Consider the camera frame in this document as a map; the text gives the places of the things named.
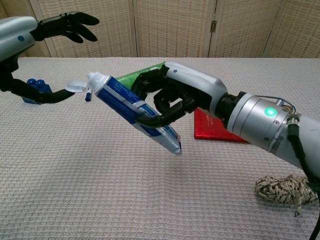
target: blue and white toothpaste tube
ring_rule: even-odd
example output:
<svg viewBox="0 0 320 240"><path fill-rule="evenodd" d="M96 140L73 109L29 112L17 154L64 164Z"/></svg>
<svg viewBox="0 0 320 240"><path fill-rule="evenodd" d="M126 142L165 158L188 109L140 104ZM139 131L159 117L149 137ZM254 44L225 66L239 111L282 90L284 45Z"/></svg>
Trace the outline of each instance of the blue and white toothpaste tube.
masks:
<svg viewBox="0 0 320 240"><path fill-rule="evenodd" d="M161 144L171 153L182 155L180 135L169 125L158 128L148 128L135 122L135 118L141 115L154 117L157 115L145 101L135 95L117 79L100 72L87 74L88 88L103 102L114 109L126 119L132 126L144 133L157 143Z"/></svg>

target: blue plastic block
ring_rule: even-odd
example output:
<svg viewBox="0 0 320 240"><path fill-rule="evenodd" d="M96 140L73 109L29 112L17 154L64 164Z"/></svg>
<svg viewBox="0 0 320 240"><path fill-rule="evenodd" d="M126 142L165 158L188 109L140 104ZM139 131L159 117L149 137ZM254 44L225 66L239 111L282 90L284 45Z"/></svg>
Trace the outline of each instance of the blue plastic block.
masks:
<svg viewBox="0 0 320 240"><path fill-rule="evenodd" d="M52 93L50 86L46 84L45 81L43 81L42 79L35 80L34 78L30 78L26 83L38 89L41 93ZM22 97L22 99L25 103L28 104L40 104L24 97Z"/></svg>

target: red book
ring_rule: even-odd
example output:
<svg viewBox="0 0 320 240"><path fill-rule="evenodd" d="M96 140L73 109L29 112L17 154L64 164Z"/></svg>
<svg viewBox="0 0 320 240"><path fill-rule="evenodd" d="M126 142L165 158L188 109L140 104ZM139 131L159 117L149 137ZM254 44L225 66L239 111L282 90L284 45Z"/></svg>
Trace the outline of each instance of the red book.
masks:
<svg viewBox="0 0 320 240"><path fill-rule="evenodd" d="M246 142L241 137L227 131L219 118L209 116L200 109L194 111L194 138Z"/></svg>

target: table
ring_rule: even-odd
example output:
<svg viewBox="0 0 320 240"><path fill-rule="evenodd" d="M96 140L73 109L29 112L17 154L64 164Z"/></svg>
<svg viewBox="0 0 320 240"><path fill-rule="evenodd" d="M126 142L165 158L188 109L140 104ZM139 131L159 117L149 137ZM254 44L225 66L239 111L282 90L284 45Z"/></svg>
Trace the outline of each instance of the table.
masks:
<svg viewBox="0 0 320 240"><path fill-rule="evenodd" d="M285 98L320 120L320 59L24 57L13 75L55 92L88 72L117 77L162 61L214 75L234 95ZM293 205L257 197L259 178L303 172L251 144L194 139L193 113L172 124L183 156L84 93L35 105L1 92L0 116L3 239L305 240L319 215L318 205L294 217Z"/></svg>

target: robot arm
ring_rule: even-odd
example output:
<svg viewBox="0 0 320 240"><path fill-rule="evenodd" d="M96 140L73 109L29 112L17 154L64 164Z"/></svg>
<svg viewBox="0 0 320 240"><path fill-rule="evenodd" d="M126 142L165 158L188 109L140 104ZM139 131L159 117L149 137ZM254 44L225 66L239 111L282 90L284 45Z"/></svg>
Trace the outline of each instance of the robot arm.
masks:
<svg viewBox="0 0 320 240"><path fill-rule="evenodd" d="M199 108L221 119L229 132L303 169L310 184L320 179L320 122L298 114L284 99L231 95L220 79L176 62L142 73L131 90L142 99L160 90L154 104L162 115L139 117L141 125L168 125Z"/></svg>
<svg viewBox="0 0 320 240"><path fill-rule="evenodd" d="M31 16L14 16L0 20L0 90L10 91L20 97L40 104L61 102L74 93L62 89L54 93L39 92L24 81L13 78L12 72L19 68L18 57L31 48L36 41L54 36L65 36L76 43L85 39L95 42L96 36L85 25L96 25L99 20L83 12L61 14L42 21Z"/></svg>

